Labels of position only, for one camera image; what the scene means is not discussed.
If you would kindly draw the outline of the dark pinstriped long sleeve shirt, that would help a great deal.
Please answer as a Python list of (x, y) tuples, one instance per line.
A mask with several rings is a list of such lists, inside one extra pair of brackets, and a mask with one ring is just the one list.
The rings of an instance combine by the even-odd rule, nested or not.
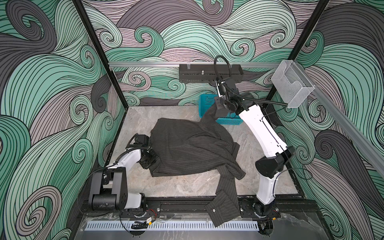
[(150, 145), (159, 159), (149, 168), (152, 177), (173, 177), (217, 170), (215, 198), (205, 206), (215, 227), (241, 215), (235, 180), (246, 173), (237, 163), (240, 145), (217, 123), (211, 106), (198, 121), (158, 119)]

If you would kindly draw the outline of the teal plastic basket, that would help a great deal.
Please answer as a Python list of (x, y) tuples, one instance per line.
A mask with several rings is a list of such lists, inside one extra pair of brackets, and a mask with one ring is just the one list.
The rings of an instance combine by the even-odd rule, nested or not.
[[(200, 95), (199, 98), (199, 117), (202, 118), (207, 110), (215, 104), (215, 97), (217, 95)], [(235, 113), (228, 114), (225, 118), (218, 118), (216, 120), (218, 124), (221, 125), (233, 125), (237, 126), (243, 123), (243, 120), (237, 116)]]

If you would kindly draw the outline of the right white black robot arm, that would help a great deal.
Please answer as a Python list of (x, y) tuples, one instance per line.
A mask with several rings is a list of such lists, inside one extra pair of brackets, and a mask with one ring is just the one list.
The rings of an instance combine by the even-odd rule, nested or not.
[(254, 209), (260, 216), (270, 211), (275, 212), (275, 188), (278, 178), (296, 150), (287, 146), (267, 121), (259, 106), (259, 103), (266, 101), (255, 99), (250, 94), (239, 93), (229, 61), (224, 56), (218, 55), (214, 58), (213, 66), (218, 90), (215, 101), (218, 109), (223, 112), (219, 116), (226, 114), (239, 116), (254, 134), (265, 155), (255, 162), (260, 182)]

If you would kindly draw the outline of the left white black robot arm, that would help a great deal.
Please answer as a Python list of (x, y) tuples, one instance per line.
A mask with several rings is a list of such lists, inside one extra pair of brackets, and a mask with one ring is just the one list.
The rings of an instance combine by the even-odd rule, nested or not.
[(159, 158), (149, 143), (149, 136), (135, 134), (117, 159), (91, 174), (88, 205), (94, 211), (146, 211), (143, 193), (130, 193), (127, 175), (139, 163), (149, 169)]

